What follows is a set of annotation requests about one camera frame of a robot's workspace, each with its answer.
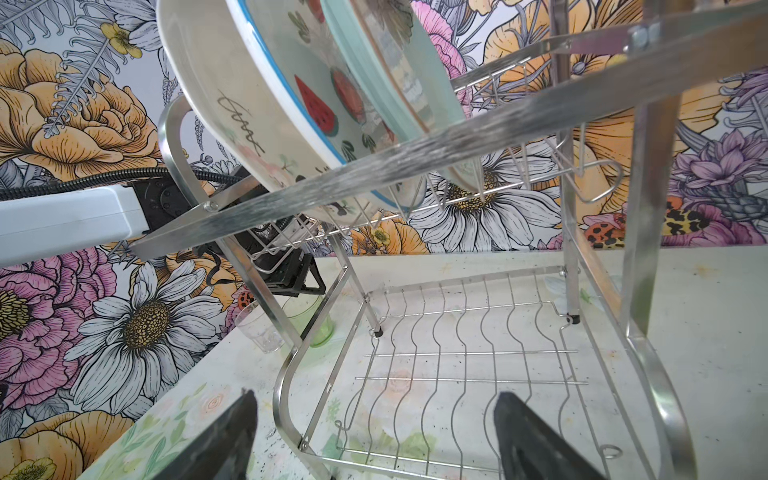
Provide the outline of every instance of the black hose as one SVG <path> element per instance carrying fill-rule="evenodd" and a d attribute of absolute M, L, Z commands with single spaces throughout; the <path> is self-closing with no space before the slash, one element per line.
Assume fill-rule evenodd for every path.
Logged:
<path fill-rule="evenodd" d="M 217 184 L 236 184 L 242 178 L 233 175 L 218 174 L 208 170 L 192 170 L 198 180 L 215 182 Z M 95 174 L 90 177 L 78 178 L 60 184 L 47 184 L 37 187 L 18 187 L 0 190 L 0 200 L 15 200 L 26 197 L 39 197 L 41 195 L 61 194 L 82 190 L 99 185 L 114 184 L 122 181 L 138 180 L 141 178 L 171 178 L 170 171 L 166 167 L 128 168 Z"/>

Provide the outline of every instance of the two-tier dish rack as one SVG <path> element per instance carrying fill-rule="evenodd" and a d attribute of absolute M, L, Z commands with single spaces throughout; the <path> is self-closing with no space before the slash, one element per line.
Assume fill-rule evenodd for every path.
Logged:
<path fill-rule="evenodd" d="M 403 478 L 502 478 L 498 443 L 489 418 L 502 391 L 516 392 L 525 399 L 559 435 L 578 443 L 577 450 L 607 478 L 612 472 L 615 478 L 696 478 L 685 415 L 646 337 L 667 206 L 672 143 L 683 91 L 768 61 L 768 0 L 717 10 L 705 8 L 709 2 L 694 3 L 646 0 L 645 20 L 640 24 L 567 35 L 568 2 L 551 0 L 549 38 L 452 81 L 456 91 L 477 85 L 487 92 L 496 108 L 444 131 L 304 180 L 301 185 L 231 206 L 257 182 L 248 177 L 212 197 L 205 194 L 190 166 L 179 161 L 184 159 L 180 124 L 191 110 L 180 96 L 161 117 L 161 150 L 185 197 L 197 206 L 134 242 L 131 248 L 147 260 L 214 240 L 219 244 L 292 346 L 277 375 L 274 419 L 283 440 L 318 480 L 331 478 L 329 466 Z M 626 55 L 627 59 L 571 80 L 570 55 L 576 54 Z M 515 101 L 498 94 L 498 79 L 513 68 L 522 69 L 527 89 L 526 64 L 539 56 L 551 62 L 551 87 Z M 610 194 L 629 173 L 616 161 L 585 163 L 576 159 L 573 140 L 574 135 L 581 136 L 584 145 L 585 123 L 628 108 L 635 109 L 635 122 L 619 290 L 579 230 L 575 208 L 577 200 L 595 202 Z M 558 168 L 543 177 L 533 177 L 528 172 L 525 145 L 553 134 L 556 141 L 549 142 Z M 360 205 L 363 213 L 350 225 L 305 221 L 305 217 L 297 215 L 410 177 L 426 176 L 429 180 L 431 171 L 504 149 L 517 161 L 519 181 L 514 183 L 487 188 L 482 165 L 477 162 L 477 194 L 440 197 L 435 185 L 427 181 L 439 199 L 437 204 L 414 208 L 406 206 L 407 202 L 400 203 L 398 212 L 377 218 L 368 217 Z M 614 184 L 595 198 L 583 198 L 576 179 L 585 170 L 600 167 L 612 169 Z M 530 189 L 532 183 L 554 177 L 560 178 L 563 266 L 445 279 L 367 293 L 342 245 L 342 235 L 354 227 L 375 228 L 385 220 L 407 220 L 417 210 L 485 201 L 501 190 Z M 296 215 L 298 228 L 294 225 L 290 232 L 278 229 L 280 234 L 264 244 L 260 253 L 249 254 L 233 236 L 265 223 L 277 229 L 275 220 L 290 215 Z M 300 248 L 309 241 L 325 240 L 333 245 L 341 273 L 309 325 L 298 332 L 266 287 L 254 260 L 262 253 L 275 254 L 285 248 Z M 500 258 L 511 255 L 497 254 Z M 650 409 L 656 433 L 657 443 L 652 448 L 639 439 L 631 418 L 633 412 L 626 406 L 629 403 L 619 395 L 603 360 L 601 346 L 593 335 L 596 326 L 590 325 L 596 320 L 585 318 L 580 311 L 580 266 L 642 385 L 645 407 Z M 552 301 L 541 296 L 541 278 L 558 274 L 566 283 L 567 311 L 559 311 Z M 322 320 L 347 284 L 356 292 L 359 311 L 326 388 L 319 394 L 318 405 L 301 432 L 289 410 L 291 382 Z M 367 333 L 358 333 L 363 318 L 369 328 Z M 350 352 L 362 355 L 359 368 L 350 365 L 354 362 L 345 362 Z M 597 380 L 594 375 L 590 378 L 586 366 L 590 362 Z M 353 375 L 357 388 L 340 393 L 349 401 L 342 404 L 333 425 L 326 426 L 336 431 L 336 454 L 327 455 L 325 449 L 320 452 L 312 447 L 313 436 L 323 422 L 326 403 L 340 373 Z M 388 424 L 386 430 L 393 434 L 394 442 L 377 441 L 371 427 L 375 409 L 391 418 L 391 428 Z M 603 418 L 607 411 L 613 415 L 608 419 Z M 615 419 L 621 422 L 623 448 L 610 438 L 602 438 L 606 428 L 616 431 Z M 417 439 L 420 433 L 423 440 L 418 455 L 406 448 L 405 435 L 411 431 Z M 429 439 L 436 435 L 447 446 L 440 450 L 431 447 Z M 573 435 L 579 435 L 580 441 L 575 442 Z"/>

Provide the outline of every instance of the plate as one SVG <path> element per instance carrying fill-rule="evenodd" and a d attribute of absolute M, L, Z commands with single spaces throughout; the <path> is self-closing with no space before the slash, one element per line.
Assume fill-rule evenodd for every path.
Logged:
<path fill-rule="evenodd" d="M 226 0 L 160 0 L 157 23 L 166 55 L 199 119 L 268 190 L 320 175 L 328 164 L 283 110 L 253 63 Z M 373 195 L 305 212 L 352 223 L 382 205 Z"/>
<path fill-rule="evenodd" d="M 398 138 L 413 140 L 466 119 L 440 57 L 408 0 L 320 0 L 355 79 Z M 478 191 L 476 166 L 440 173 Z"/>
<path fill-rule="evenodd" d="M 347 68 L 317 0 L 227 0 L 227 5 L 266 84 L 326 168 L 396 143 Z M 391 190 L 374 190 L 370 200 L 388 210 L 407 210 L 421 204 L 426 186 L 423 179 L 411 179 Z"/>

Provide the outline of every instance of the floral wallpaper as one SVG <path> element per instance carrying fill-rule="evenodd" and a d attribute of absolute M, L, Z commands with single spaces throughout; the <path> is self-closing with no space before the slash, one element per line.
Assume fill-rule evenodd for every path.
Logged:
<path fill-rule="evenodd" d="M 322 24 L 319 2 L 291 0 Z M 0 188 L 42 185 L 162 162 L 157 125 L 179 94 L 157 33 L 155 0 L 0 0 Z M 411 2 L 454 78 L 548 35 L 542 0 Z M 640 0 L 575 0 L 571 30 L 641 19 Z M 286 29 L 293 31 L 290 18 Z M 299 30 L 296 35 L 311 35 Z M 623 61 L 574 55 L 574 77 Z M 458 94 L 482 114 L 551 84 L 549 59 L 506 72 L 490 95 Z M 768 67 L 683 95 L 664 236 L 669 247 L 762 244 L 768 234 Z M 586 126 L 585 161 L 630 167 L 633 111 Z M 575 151 L 580 151 L 574 131 Z M 231 174 L 237 159 L 190 116 L 189 161 Z M 515 154 L 521 148 L 513 148 Z M 525 146 L 531 173 L 555 169 L 547 141 Z M 486 187 L 518 180 L 509 152 L 482 158 Z M 466 195 L 438 174 L 435 190 Z M 603 166 L 578 180 L 585 195 L 616 178 Z M 595 248 L 623 246 L 627 186 L 580 206 Z M 206 184 L 212 191 L 216 185 Z M 429 192 L 425 202 L 436 202 Z M 558 178 L 386 220 L 343 239 L 348 253 L 386 255 L 557 250 Z M 190 251 L 142 263 L 126 242 L 0 268 L 0 479 L 78 477 L 232 328 L 253 297 L 232 266 Z M 310 245 L 318 256 L 330 245 Z"/>

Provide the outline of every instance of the blue rim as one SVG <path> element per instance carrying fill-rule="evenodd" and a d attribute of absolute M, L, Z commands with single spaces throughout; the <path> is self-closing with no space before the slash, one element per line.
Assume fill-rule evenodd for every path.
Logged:
<path fill-rule="evenodd" d="M 330 140 L 328 140 L 328 137 L 320 130 L 320 128 L 317 126 L 315 121 L 310 117 L 309 112 L 306 111 L 304 108 L 304 105 L 299 101 L 299 98 L 296 96 L 296 93 L 291 88 L 290 84 L 288 83 L 288 80 L 286 80 L 285 76 L 283 76 L 283 72 L 278 68 L 277 63 L 275 63 L 274 58 L 272 57 L 272 54 L 270 53 L 269 48 L 266 46 L 266 43 L 264 43 L 264 39 L 261 37 L 261 34 L 259 33 L 259 29 L 256 26 L 256 23 L 253 21 L 253 18 L 250 16 L 250 11 L 248 10 L 247 5 L 245 4 L 246 0 L 237 0 L 238 5 L 240 5 L 240 10 L 243 12 L 243 15 L 245 16 L 246 21 L 250 24 L 251 27 L 253 27 L 253 37 L 258 42 L 259 46 L 261 47 L 261 51 L 266 56 L 266 59 L 270 63 L 270 66 L 277 74 L 277 77 L 280 80 L 280 83 L 283 84 L 283 88 L 288 92 L 288 95 L 293 100 L 293 103 L 296 104 L 297 107 L 299 107 L 299 111 L 304 115 L 304 117 L 307 119 L 309 124 L 312 126 L 312 129 L 317 133 L 317 136 L 320 137 L 320 139 L 325 143 L 325 145 L 333 152 L 334 155 L 336 155 L 336 159 L 341 163 L 341 165 L 346 165 L 348 162 L 346 159 L 339 154 L 339 152 L 336 150 L 336 147 L 331 144 Z M 398 208 L 397 204 L 393 203 L 389 198 L 385 197 L 381 193 L 379 193 L 377 190 L 374 190 L 371 192 L 376 198 L 384 202 L 385 204 L 389 205 L 393 208 Z M 408 211 L 409 209 L 407 207 L 402 208 L 404 211 Z"/>

